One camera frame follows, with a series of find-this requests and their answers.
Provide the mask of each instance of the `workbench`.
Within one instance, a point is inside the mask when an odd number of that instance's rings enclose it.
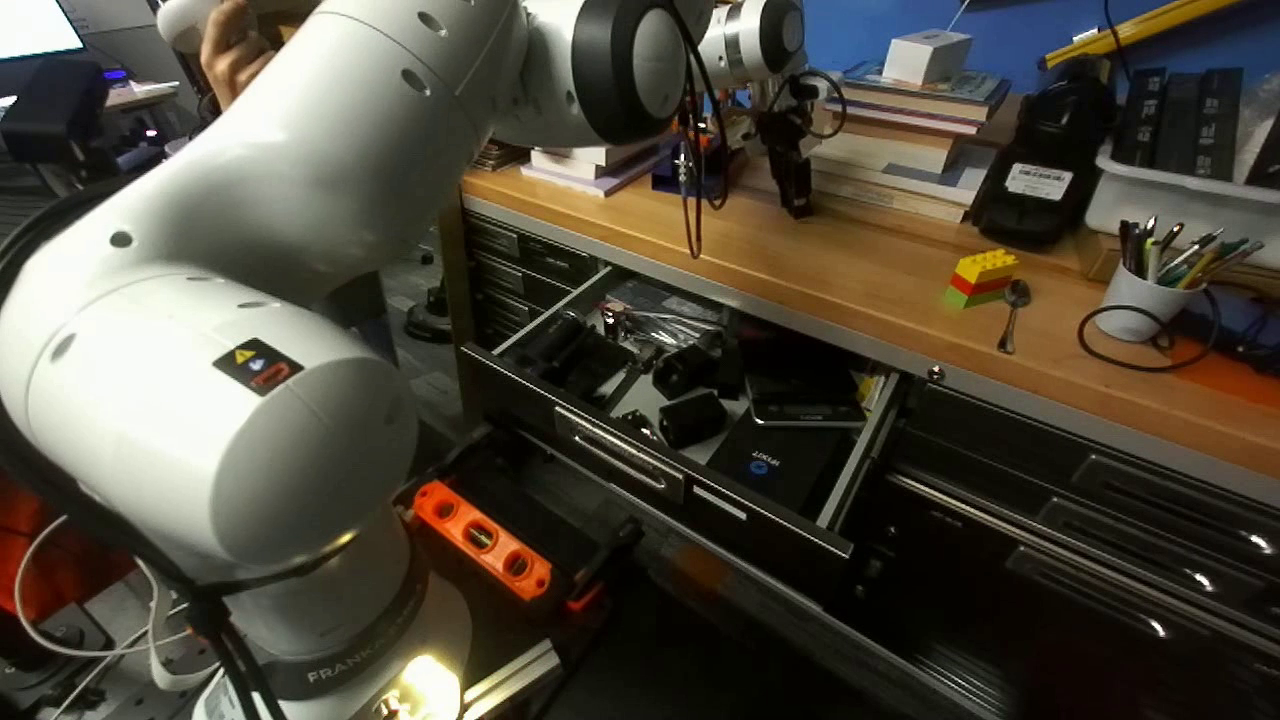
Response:
[[[706,214],[706,252],[694,259],[681,196],[645,181],[595,201],[515,168],[470,174],[466,208],[1280,504],[1280,408],[1179,372],[1094,361],[1077,326],[1106,286],[1080,272],[1074,246],[1018,252],[1038,302],[1019,314],[1018,358],[1006,358],[1006,306],[941,307],[955,259],[992,250],[963,223],[831,208],[792,220],[769,191],[738,189]]]

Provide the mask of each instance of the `robot logo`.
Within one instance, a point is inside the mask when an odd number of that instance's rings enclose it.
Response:
[[[212,370],[228,372],[238,384],[254,388],[255,397],[268,397],[287,378],[306,372],[306,363],[295,363],[294,358],[276,352],[255,337],[224,352]]]

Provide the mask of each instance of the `blue wall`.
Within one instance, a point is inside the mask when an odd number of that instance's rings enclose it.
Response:
[[[1118,23],[1164,0],[1111,0]],[[947,30],[960,0],[805,0],[807,63],[825,71],[879,63],[894,35]],[[974,35],[967,69],[1041,89],[1041,55],[1074,34],[1106,30],[1106,0],[974,0],[955,34]],[[1249,0],[1130,52],[1130,63],[1246,63],[1246,83],[1280,71],[1280,0]]]

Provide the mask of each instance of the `black device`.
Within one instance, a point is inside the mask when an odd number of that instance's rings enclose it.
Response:
[[[743,379],[755,425],[858,430],[865,408],[848,358],[831,345],[786,337],[743,350]]]
[[[595,392],[616,372],[625,372],[638,358],[611,342],[605,342],[581,316],[555,316],[537,342],[515,350],[515,370],[581,397],[590,403],[605,403]]]
[[[694,388],[717,388],[717,397],[738,399],[743,392],[743,361],[726,337],[706,337],[669,352],[653,370],[653,388],[669,399],[687,397]]]
[[[1018,250],[1048,250],[1070,238],[1101,181],[1096,148],[1111,135],[1118,94],[1096,63],[1070,63],[1025,101],[1018,135],[992,160],[967,223]]]
[[[50,61],[0,120],[13,160],[94,164],[109,79],[96,61]]]
[[[709,469],[800,516],[817,516],[854,454],[854,438],[848,430],[764,430],[739,416]]]
[[[717,392],[709,392],[709,388],[681,397],[658,413],[658,430],[663,434],[663,440],[673,448],[699,444],[699,440],[726,434],[726,425],[730,425],[730,413],[717,399]]]

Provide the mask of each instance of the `tool in drawer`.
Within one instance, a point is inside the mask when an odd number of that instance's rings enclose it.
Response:
[[[553,587],[553,560],[501,530],[446,479],[428,479],[413,499],[415,521],[441,533],[454,550],[473,557],[497,586],[521,601],[542,601]]]

